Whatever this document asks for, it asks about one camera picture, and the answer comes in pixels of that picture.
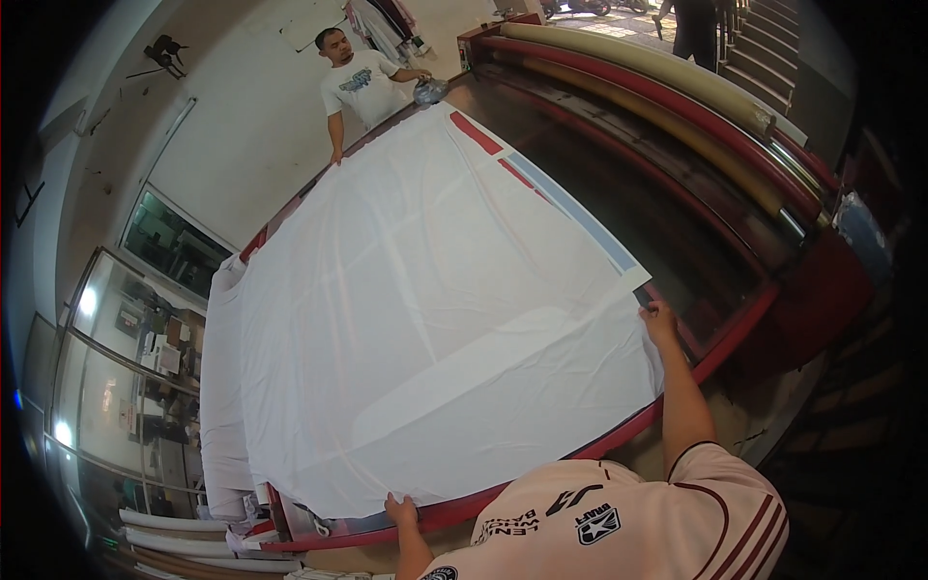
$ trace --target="fluorescent light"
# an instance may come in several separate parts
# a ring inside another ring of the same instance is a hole
[[[84,313],[85,316],[94,315],[94,312],[97,310],[97,293],[94,292],[94,289],[84,289],[84,293],[81,294],[81,303],[79,306],[81,312]]]
[[[55,438],[58,439],[62,445],[70,447],[71,443],[73,443],[73,438],[71,437],[71,428],[64,423],[59,422],[57,425],[55,425]]]

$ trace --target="plastic bag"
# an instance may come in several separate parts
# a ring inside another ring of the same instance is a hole
[[[445,98],[448,94],[448,81],[429,79],[419,81],[412,91],[412,98],[419,105],[431,105]]]

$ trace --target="motorcycle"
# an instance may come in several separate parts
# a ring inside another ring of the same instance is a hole
[[[647,14],[651,9],[648,0],[612,0],[611,4],[614,8],[628,8],[635,14]]]
[[[545,18],[561,14],[593,14],[606,16],[612,10],[609,0],[541,0],[541,7],[545,11]]]

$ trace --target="hand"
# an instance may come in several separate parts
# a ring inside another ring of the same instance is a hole
[[[396,527],[402,528],[407,526],[416,527],[419,522],[419,513],[416,511],[416,504],[413,503],[412,497],[404,496],[403,503],[397,503],[393,499],[393,494],[387,494],[387,500],[383,502],[383,508],[387,516],[393,520]]]
[[[670,304],[663,300],[649,303],[651,310],[638,309],[638,315],[648,327],[648,335],[658,350],[677,343],[677,315],[670,309]]]

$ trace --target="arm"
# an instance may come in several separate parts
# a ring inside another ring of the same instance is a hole
[[[665,302],[639,310],[664,362],[664,478],[691,445],[715,441],[715,423],[677,342],[677,317]]]
[[[345,124],[342,120],[341,111],[329,115],[329,137],[332,139],[332,158],[329,163],[341,165],[344,156],[342,146],[345,139]]]
[[[413,69],[412,71],[410,69],[399,69],[390,75],[390,80],[398,83],[408,83],[417,79],[428,81],[431,77],[432,74],[425,69]]]
[[[404,497],[401,504],[393,499],[393,494],[388,494],[383,507],[396,524],[399,534],[400,560],[396,564],[396,580],[416,580],[435,559],[432,549],[419,533],[416,505],[410,496]]]
[[[664,0],[664,1],[661,3],[661,9],[658,10],[658,11],[657,11],[657,14],[655,14],[655,15],[652,16],[651,18],[653,18],[653,19],[655,19],[655,20],[661,20],[661,19],[663,19],[663,18],[666,17],[668,14],[670,14],[670,8],[673,7],[673,5],[674,5],[674,0]]]

